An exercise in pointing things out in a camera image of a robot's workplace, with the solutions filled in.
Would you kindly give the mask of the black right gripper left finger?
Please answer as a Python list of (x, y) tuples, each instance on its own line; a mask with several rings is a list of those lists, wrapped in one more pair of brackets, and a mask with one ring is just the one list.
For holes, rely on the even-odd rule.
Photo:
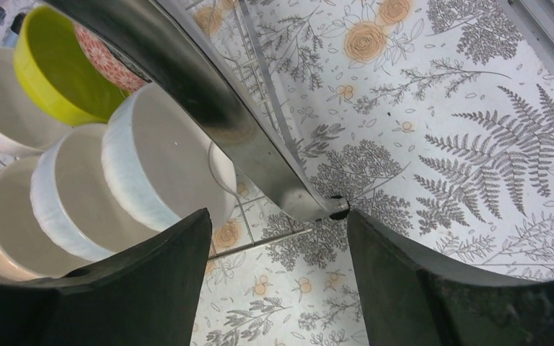
[(211, 235), (200, 209), (61, 278), (0, 283), (0, 345), (189, 345)]

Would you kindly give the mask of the stainless steel dish rack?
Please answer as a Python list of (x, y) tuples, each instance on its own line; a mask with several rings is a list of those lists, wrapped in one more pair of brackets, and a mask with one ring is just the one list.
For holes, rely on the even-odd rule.
[(325, 198), (262, 124), (247, 89), (178, 1), (52, 1), (50, 5), (129, 58), (163, 88), (269, 200), (301, 222), (344, 219), (345, 198)]

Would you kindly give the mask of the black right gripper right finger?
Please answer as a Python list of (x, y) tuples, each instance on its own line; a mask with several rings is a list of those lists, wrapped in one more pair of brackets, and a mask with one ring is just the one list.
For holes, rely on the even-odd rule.
[(370, 345), (554, 345), (554, 280), (467, 265), (359, 210), (347, 235)]

